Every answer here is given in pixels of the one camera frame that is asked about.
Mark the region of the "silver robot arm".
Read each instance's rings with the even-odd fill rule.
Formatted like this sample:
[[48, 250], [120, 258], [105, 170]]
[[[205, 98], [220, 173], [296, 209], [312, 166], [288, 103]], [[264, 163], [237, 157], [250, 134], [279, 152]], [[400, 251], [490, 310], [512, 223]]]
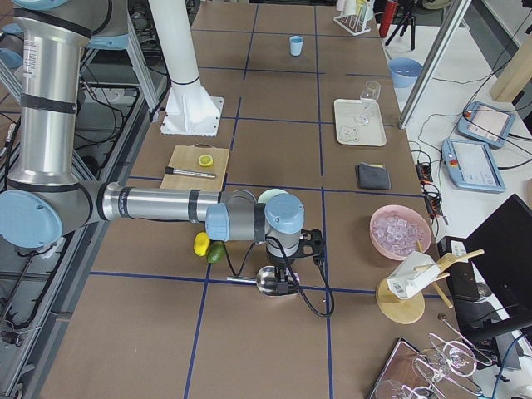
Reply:
[[80, 180], [71, 171], [81, 51], [125, 48], [130, 40], [124, 1], [18, 1], [23, 74], [20, 155], [1, 195], [1, 235], [37, 249], [104, 220], [202, 223], [213, 241], [262, 243], [274, 277], [257, 276], [269, 295], [301, 289], [292, 264], [303, 256], [304, 209], [281, 193], [264, 203], [252, 195], [204, 190], [127, 187]]

